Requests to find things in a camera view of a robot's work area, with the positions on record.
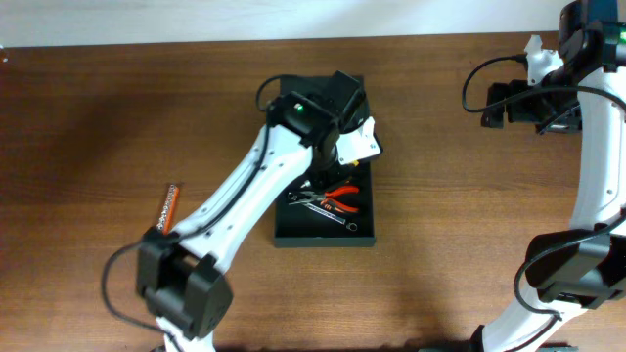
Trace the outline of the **orange black long-nose pliers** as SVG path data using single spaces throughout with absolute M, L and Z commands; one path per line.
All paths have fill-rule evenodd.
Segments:
M 322 200 L 326 199 L 330 195 L 331 194 L 329 192 L 295 190 L 293 192 L 288 192 L 287 203 L 289 205 L 295 205 L 295 204 L 305 204 L 305 203 L 311 203 L 311 202 L 321 202 Z

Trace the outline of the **black gift box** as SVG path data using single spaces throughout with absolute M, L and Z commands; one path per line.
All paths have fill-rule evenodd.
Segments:
M 345 202 L 360 207 L 358 214 L 331 211 L 358 225 L 356 232 L 302 205 L 288 205 L 287 194 L 300 189 L 304 173 L 310 167 L 313 150 L 335 147 L 339 137 L 337 114 L 324 94 L 331 77 L 283 75 L 281 93 L 266 108 L 266 122 L 271 129 L 267 159 L 276 160 L 280 168 L 296 164 L 294 178 L 276 197 L 277 247 L 367 247 L 375 243 L 373 195 L 370 163 L 361 163 L 346 183 L 360 189 L 358 196 Z

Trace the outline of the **silver ring wrench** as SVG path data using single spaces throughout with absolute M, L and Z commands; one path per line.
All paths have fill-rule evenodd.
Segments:
M 347 230 L 351 232 L 356 232 L 358 230 L 358 225 L 356 223 L 350 222 L 349 220 L 343 217 L 340 217 L 338 215 L 335 215 L 334 213 L 331 213 L 329 210 L 324 209 L 320 204 L 316 205 L 316 202 L 305 203 L 305 204 L 295 204 L 295 205 L 302 205 L 319 215 L 322 215 L 330 220 L 337 222 L 338 224 L 344 226 Z

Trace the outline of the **orange socket bit rail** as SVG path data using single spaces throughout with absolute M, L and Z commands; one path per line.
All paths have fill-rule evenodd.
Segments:
M 170 184 L 167 187 L 167 192 L 165 194 L 162 207 L 156 222 L 156 228 L 163 234 L 168 234 L 172 228 L 172 219 L 179 195 L 179 185 Z

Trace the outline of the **yellow black stubby screwdriver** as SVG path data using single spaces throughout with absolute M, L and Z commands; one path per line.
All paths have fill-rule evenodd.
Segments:
M 360 161 L 354 160 L 342 164 L 339 160 L 320 168 L 311 168 L 304 173 L 300 189 L 328 190 L 351 179 L 358 169 Z

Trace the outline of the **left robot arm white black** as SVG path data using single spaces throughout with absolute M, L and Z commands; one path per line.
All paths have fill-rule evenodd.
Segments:
M 345 97 L 283 94 L 265 114 L 253 146 L 218 190 L 165 232 L 152 227 L 139 249 L 137 290 L 165 351 L 211 351 L 212 335 L 233 300 L 225 275 L 250 230 L 280 195 L 299 204 L 324 198 L 361 160 L 348 156 L 362 92 Z

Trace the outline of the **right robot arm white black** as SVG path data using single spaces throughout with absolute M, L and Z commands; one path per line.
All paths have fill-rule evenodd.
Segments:
M 565 323 L 625 295 L 624 3 L 569 3 L 558 48 L 532 36 L 516 60 L 526 78 L 490 86 L 481 123 L 580 134 L 579 186 L 568 229 L 531 241 L 514 301 L 474 332 L 473 351 L 540 351 Z

